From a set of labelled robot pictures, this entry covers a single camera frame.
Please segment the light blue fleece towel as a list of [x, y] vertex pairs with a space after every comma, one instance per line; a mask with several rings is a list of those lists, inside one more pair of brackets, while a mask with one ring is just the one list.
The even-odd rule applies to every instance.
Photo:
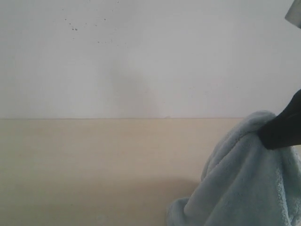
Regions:
[[169, 226], [297, 226], [301, 160], [293, 147], [268, 150], [256, 132], [274, 119], [258, 111], [216, 145], [190, 197], [174, 201]]

